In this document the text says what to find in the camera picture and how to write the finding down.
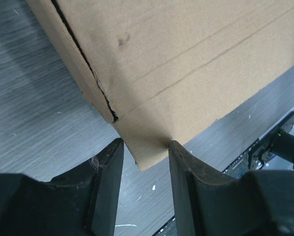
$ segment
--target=cardboard box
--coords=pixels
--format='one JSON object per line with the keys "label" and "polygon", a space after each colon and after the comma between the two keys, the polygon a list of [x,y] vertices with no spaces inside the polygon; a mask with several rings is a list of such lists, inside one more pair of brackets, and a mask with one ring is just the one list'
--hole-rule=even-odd
{"label": "cardboard box", "polygon": [[294,65],[294,0],[27,0],[145,170]]}

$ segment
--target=brushed metal surface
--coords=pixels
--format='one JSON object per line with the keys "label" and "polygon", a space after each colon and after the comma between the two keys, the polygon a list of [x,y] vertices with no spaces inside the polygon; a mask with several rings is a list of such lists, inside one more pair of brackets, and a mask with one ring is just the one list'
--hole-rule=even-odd
{"label": "brushed metal surface", "polygon": [[[294,67],[186,148],[223,170],[293,107]],[[82,98],[25,1],[0,0],[0,173],[49,181],[116,137]],[[150,236],[173,214],[168,159],[140,172],[126,149],[115,235]]]}

